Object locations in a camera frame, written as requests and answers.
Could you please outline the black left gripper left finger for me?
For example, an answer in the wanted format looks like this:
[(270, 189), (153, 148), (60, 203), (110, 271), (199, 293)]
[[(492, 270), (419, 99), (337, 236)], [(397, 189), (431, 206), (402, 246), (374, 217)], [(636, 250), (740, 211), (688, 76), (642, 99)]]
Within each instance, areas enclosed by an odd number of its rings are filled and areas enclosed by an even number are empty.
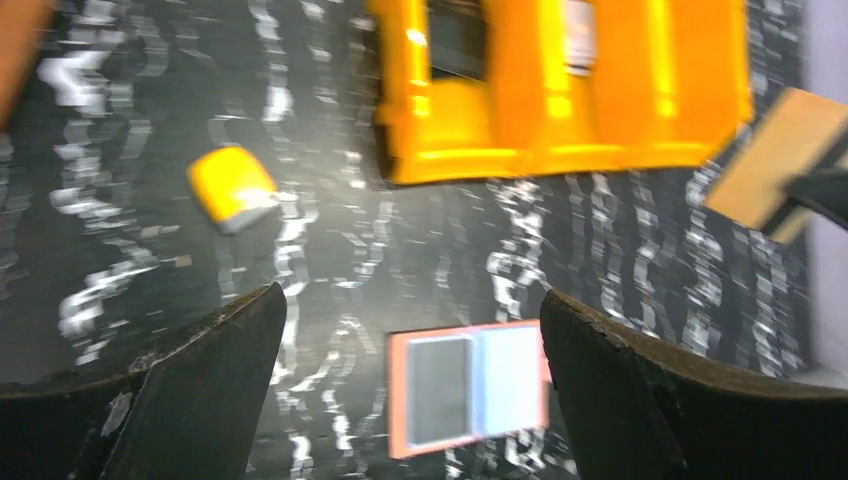
[(272, 283), (118, 357), (4, 384), (2, 477), (242, 477), (286, 315)]

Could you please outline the grey card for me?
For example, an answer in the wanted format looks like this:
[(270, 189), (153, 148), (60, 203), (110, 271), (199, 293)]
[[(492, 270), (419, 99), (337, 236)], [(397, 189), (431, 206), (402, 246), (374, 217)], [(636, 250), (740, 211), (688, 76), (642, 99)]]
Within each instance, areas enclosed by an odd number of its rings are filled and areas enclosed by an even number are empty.
[(414, 446), (471, 433), (471, 353), (465, 336), (428, 337), (409, 345), (407, 439)]

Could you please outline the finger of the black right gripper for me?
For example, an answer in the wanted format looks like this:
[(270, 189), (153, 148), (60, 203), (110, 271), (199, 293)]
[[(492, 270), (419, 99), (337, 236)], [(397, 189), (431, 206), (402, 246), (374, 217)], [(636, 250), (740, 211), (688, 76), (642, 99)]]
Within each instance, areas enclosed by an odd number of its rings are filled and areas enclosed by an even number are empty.
[(847, 230), (847, 169), (833, 167), (802, 173), (784, 185), (786, 199), (761, 226), (764, 234), (778, 234), (789, 218), (806, 208)]

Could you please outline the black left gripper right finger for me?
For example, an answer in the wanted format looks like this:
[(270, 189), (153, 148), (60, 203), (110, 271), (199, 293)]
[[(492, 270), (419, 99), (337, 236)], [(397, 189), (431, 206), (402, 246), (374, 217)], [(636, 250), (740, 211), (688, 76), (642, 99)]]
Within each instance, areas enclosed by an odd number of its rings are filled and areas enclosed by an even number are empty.
[(540, 330), (584, 479), (843, 479), (847, 394), (759, 375), (555, 291)]

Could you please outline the pink leather card holder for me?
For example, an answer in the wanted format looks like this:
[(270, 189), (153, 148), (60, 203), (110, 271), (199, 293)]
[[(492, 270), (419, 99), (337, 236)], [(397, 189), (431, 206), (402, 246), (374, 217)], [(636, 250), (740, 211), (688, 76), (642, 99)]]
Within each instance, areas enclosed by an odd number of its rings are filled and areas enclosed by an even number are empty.
[(396, 331), (386, 347), (394, 459), (549, 423), (551, 375), (536, 320)]

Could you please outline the yellow credit card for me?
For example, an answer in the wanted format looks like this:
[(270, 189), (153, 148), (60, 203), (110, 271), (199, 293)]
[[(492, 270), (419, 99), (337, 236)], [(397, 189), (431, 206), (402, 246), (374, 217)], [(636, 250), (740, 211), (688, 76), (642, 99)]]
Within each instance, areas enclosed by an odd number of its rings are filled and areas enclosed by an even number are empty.
[(791, 243), (808, 218), (786, 187), (793, 177), (828, 163), (845, 164), (847, 106), (788, 88), (713, 184), (705, 207), (771, 240)]

